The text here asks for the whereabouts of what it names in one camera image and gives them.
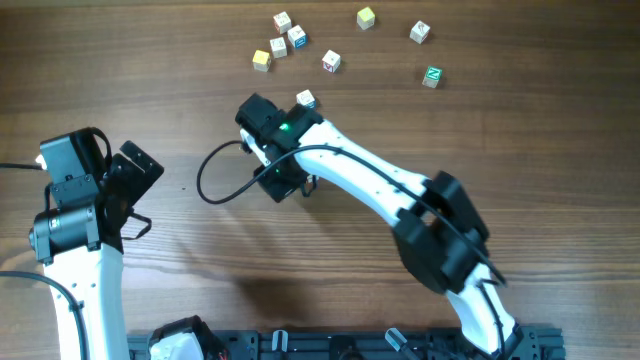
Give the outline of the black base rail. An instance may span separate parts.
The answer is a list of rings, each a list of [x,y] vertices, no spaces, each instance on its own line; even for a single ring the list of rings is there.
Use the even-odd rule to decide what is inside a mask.
[[[257,332],[212,331],[198,316],[184,318],[148,335],[128,337],[132,359],[150,359],[151,347],[180,330],[194,330],[206,359],[486,359],[458,328],[426,332]]]

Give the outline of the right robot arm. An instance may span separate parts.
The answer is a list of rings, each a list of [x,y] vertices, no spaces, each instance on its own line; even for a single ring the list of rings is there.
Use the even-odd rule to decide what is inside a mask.
[[[488,228],[456,178],[403,170],[303,105],[284,111],[253,94],[235,121],[261,161],[256,180],[274,201],[318,179],[361,201],[390,226],[407,271],[448,298],[466,340],[484,355],[506,357],[516,329],[496,292],[506,280],[489,259]]]

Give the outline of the snail picture wooden block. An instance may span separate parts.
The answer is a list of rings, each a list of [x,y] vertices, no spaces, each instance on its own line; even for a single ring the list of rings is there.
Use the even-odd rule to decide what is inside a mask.
[[[286,57],[288,55],[287,45],[283,37],[271,39],[270,47],[274,59]]]

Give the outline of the red sided block top left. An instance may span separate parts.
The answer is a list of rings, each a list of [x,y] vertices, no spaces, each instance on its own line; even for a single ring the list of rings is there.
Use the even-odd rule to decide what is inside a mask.
[[[274,15],[273,22],[279,34],[285,34],[293,27],[293,22],[286,11]]]

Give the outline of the green N letter block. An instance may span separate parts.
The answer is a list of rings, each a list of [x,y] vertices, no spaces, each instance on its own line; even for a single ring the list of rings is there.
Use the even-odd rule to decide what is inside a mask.
[[[429,66],[426,70],[422,84],[429,88],[436,88],[442,78],[443,70],[437,67]]]

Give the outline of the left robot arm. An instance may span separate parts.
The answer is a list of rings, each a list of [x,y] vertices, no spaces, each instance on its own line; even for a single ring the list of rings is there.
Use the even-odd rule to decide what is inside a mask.
[[[83,128],[40,145],[51,182],[29,242],[51,280],[64,359],[127,359],[121,230],[163,167],[131,141],[113,153],[104,133]]]

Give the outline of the ball picture blue block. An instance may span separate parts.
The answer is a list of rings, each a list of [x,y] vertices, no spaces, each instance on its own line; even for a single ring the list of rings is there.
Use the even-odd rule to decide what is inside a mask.
[[[306,89],[296,95],[296,102],[306,108],[315,109],[316,99],[309,89]]]

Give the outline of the yellow top letter block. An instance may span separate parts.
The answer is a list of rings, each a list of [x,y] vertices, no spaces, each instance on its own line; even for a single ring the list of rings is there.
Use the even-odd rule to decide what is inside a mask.
[[[271,65],[271,55],[269,52],[256,50],[252,59],[255,70],[268,72]]]

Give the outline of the white block far right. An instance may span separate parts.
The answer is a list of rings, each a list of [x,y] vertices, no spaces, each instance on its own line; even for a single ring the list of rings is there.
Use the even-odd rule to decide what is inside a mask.
[[[418,44],[422,44],[429,35],[431,27],[425,22],[418,20],[411,28],[409,37]]]

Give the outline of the yellow green top block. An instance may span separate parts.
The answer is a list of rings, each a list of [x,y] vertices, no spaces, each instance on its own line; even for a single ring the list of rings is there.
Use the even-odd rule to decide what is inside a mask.
[[[375,24],[375,13],[370,7],[365,7],[357,12],[356,20],[362,30],[367,30]]]

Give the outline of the key picture red A block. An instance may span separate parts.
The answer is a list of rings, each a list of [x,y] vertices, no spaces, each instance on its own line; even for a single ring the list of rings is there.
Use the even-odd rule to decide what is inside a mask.
[[[335,73],[338,70],[340,63],[341,56],[332,50],[328,50],[322,58],[323,68],[330,73]]]

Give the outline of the blue sided sailboat block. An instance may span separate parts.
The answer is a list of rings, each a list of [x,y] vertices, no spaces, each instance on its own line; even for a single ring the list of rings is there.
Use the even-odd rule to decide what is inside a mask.
[[[288,39],[291,45],[297,49],[305,46],[308,42],[306,32],[300,25],[296,25],[287,31]]]

